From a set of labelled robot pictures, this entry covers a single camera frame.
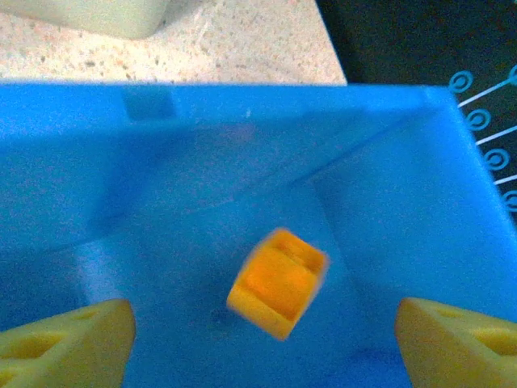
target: blue plastic bin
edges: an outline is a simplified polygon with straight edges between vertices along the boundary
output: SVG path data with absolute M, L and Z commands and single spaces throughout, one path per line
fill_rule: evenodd
M 445 88 L 0 88 L 0 329 L 128 298 L 126 387 L 410 386 L 398 302 L 517 320 L 517 239 Z M 280 343 L 227 311 L 278 226 L 332 260 Z

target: orange block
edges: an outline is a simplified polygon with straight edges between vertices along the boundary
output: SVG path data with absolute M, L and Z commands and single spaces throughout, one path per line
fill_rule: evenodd
M 275 230 L 239 272 L 227 306 L 278 340 L 285 340 L 316 296 L 326 255 L 287 230 Z

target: granite countertop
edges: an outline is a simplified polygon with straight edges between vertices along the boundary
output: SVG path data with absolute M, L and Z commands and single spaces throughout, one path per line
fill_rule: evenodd
M 0 78 L 345 82 L 313 0 L 174 0 L 144 40 L 0 14 Z

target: white line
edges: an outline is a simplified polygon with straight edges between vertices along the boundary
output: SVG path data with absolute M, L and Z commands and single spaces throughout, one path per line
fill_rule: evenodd
M 512 175 L 512 176 L 508 176 L 508 177 L 500 179 L 500 180 L 496 180 L 494 182 L 494 184 L 506 183 L 506 182 L 510 182 L 511 180 L 516 180 L 516 179 L 517 179 L 517 174 Z
M 488 142 L 490 140 L 493 140 L 493 139 L 497 139 L 498 137 L 507 135 L 508 133 L 514 132 L 514 131 L 517 131 L 517 125 L 515 127 L 511 127 L 509 129 L 505 129 L 504 131 L 497 132 L 497 133 L 495 133 L 492 136 L 488 136 L 488 137 L 485 137 L 484 139 L 478 140 L 478 141 L 476 141 L 476 145 L 479 146 L 480 144 L 486 143 L 486 142 Z
M 458 104 L 458 107 L 461 108 L 461 107 L 463 107 L 464 105 L 466 105 L 468 103 L 472 103 L 473 101 L 475 101 L 477 99 L 480 99 L 482 96 L 488 95 L 489 93 L 492 93 L 493 91 L 496 91 L 498 88 L 503 87 L 503 86 L 505 86 L 508 83 L 510 83 L 510 79 L 507 79 L 507 80 L 505 80 L 503 82 L 500 82 L 500 83 L 498 83 L 495 86 L 489 87 L 485 91 L 482 91 L 481 93 L 477 93 L 476 95 L 473 95 L 471 98 L 466 99 L 465 101 L 462 101 L 461 103 Z

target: yellow foam pad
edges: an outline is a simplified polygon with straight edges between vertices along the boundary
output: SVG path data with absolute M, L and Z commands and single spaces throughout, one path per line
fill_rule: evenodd
M 517 387 L 516 323 L 407 298 L 395 333 L 414 388 Z
M 326 255 L 287 230 L 275 230 L 250 254 L 227 306 L 278 340 L 285 340 L 316 296 Z
M 114 299 L 0 333 L 0 387 L 120 387 L 135 338 Z

